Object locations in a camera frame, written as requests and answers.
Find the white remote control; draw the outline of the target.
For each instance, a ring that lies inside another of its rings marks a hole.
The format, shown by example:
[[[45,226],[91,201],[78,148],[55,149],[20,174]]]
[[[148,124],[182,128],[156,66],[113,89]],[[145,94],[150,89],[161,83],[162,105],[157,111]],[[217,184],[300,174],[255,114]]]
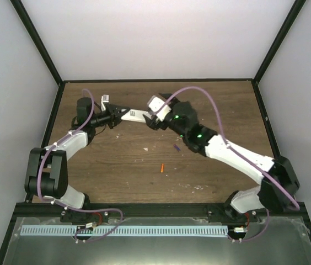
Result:
[[[130,109],[125,114],[122,115],[121,120],[146,123],[146,118],[150,119],[151,117],[152,116],[147,111]]]

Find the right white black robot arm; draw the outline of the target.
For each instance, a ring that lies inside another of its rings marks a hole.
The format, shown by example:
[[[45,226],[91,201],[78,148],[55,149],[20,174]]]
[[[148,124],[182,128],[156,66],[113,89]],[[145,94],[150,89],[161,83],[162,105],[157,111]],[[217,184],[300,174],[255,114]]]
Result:
[[[192,152],[221,161],[257,184],[227,199],[224,215],[228,221],[237,222],[244,213],[263,208],[277,213],[299,210],[294,198],[299,183],[289,159],[260,155],[230,142],[222,131],[200,124],[190,102],[181,102],[172,94],[153,96],[147,105],[144,117],[148,127],[172,130]]]

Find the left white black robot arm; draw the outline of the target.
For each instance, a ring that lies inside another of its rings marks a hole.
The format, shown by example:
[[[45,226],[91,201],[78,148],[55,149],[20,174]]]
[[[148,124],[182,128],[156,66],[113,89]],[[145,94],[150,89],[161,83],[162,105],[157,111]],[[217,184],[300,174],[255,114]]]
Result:
[[[45,202],[57,203],[72,210],[72,216],[80,223],[87,222],[92,210],[86,204],[88,198],[68,184],[68,160],[87,147],[96,135],[96,128],[113,128],[130,111],[129,107],[93,98],[77,100],[77,115],[68,133],[53,144],[30,151],[25,179],[25,191],[37,195]]]

